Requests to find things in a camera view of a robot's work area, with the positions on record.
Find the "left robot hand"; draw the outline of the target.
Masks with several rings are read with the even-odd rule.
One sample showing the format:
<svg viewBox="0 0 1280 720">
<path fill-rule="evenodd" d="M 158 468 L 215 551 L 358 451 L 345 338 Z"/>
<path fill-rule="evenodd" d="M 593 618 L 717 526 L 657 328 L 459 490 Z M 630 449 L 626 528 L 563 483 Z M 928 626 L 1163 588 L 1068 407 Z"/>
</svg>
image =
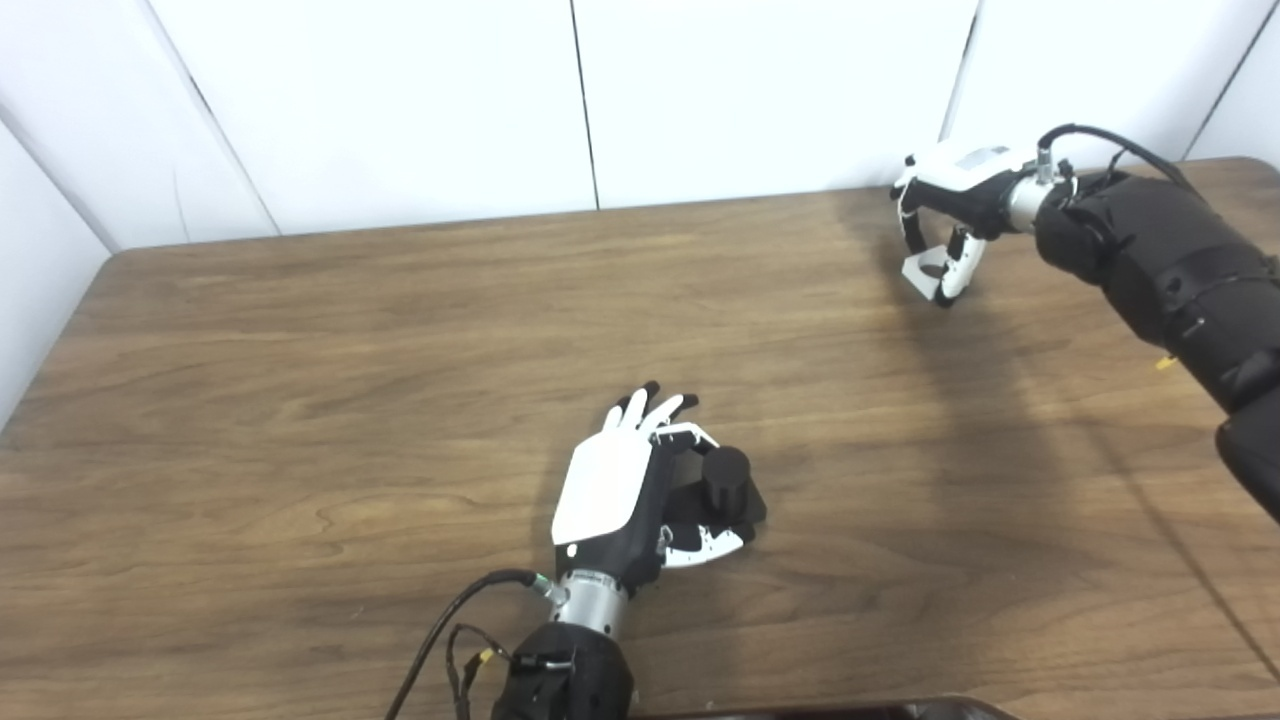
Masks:
<svg viewBox="0 0 1280 720">
<path fill-rule="evenodd" d="M 634 597 L 745 548 L 768 518 L 749 456 L 681 418 L 699 397 L 659 391 L 620 398 L 573 448 L 550 523 L 558 579 L 593 573 Z"/>
</svg>

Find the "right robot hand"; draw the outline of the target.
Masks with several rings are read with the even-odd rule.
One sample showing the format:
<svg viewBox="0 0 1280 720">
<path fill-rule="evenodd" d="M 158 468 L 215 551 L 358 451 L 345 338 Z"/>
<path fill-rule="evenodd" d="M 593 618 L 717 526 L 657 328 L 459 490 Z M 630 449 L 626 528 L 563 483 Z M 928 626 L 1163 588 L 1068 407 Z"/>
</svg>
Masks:
<svg viewBox="0 0 1280 720">
<path fill-rule="evenodd" d="M 1011 196 L 1034 173 L 1032 151 L 1005 145 L 966 149 L 946 141 L 906 155 L 890 190 L 908 246 L 902 277 L 934 305 L 952 306 L 970 284 L 987 243 L 1015 231 Z M 925 237 L 923 210 L 954 220 L 946 243 L 932 245 Z"/>
</svg>

